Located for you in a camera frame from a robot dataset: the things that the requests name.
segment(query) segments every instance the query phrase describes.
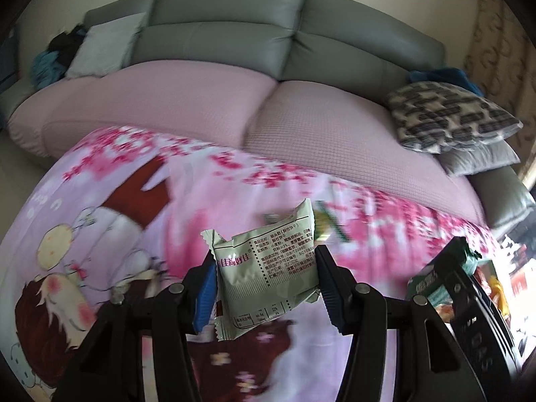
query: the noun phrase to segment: blue clothing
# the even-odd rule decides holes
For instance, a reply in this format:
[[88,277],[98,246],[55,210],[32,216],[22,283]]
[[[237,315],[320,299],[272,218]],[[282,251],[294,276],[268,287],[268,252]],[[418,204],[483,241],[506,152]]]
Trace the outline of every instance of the blue clothing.
[[467,89],[469,92],[478,96],[484,96],[480,88],[467,78],[467,74],[458,68],[440,68],[433,71],[410,71],[409,81],[417,83],[418,81],[437,81],[441,83],[450,83],[460,88]]
[[49,84],[55,83],[67,68],[60,65],[56,58],[58,57],[57,51],[43,51],[39,53],[31,64],[31,84],[36,87],[36,90],[41,90],[42,88],[47,87]]

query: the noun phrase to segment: throw pillow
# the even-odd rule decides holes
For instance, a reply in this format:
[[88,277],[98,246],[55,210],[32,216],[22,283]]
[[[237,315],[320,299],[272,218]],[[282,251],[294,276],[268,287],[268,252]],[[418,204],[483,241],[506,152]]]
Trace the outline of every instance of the throw pillow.
[[479,145],[474,151],[452,149],[439,154],[438,160],[447,175],[455,177],[519,163],[516,152],[504,140],[491,145]]
[[65,76],[68,79],[88,75],[104,77],[119,71],[144,16],[138,13],[90,28]]
[[523,124],[506,110],[449,83],[422,81],[387,96],[405,148],[439,154],[473,150],[516,133]]

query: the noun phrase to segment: curtain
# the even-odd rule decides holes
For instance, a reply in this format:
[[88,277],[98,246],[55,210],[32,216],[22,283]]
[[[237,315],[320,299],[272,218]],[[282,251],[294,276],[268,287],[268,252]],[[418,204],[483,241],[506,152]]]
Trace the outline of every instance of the curtain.
[[527,188],[536,182],[536,49],[504,0],[478,0],[465,71],[484,95],[520,119],[524,127],[507,142]]

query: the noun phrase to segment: yellow snack wrapper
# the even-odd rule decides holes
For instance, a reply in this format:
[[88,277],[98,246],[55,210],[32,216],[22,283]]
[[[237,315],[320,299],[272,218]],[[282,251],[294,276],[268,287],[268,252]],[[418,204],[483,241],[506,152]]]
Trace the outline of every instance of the yellow snack wrapper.
[[228,242],[214,230],[201,233],[218,267],[218,340],[234,340],[318,297],[314,233],[308,198],[289,217]]

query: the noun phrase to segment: pink floral tablecloth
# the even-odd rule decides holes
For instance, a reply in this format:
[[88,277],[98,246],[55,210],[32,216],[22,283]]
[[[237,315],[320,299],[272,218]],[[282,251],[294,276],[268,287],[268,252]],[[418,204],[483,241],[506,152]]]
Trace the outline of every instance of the pink floral tablecloth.
[[[0,246],[4,357],[31,396],[48,401],[112,289],[154,295],[203,260],[202,230],[230,239],[304,198],[323,201],[349,237],[329,244],[338,264],[385,294],[403,294],[453,236],[484,256],[497,246],[487,229],[304,167],[139,128],[98,130],[45,175]],[[189,349],[205,402],[327,402],[349,343],[319,300],[234,341],[217,342],[208,325]],[[144,352],[149,372],[150,340]]]

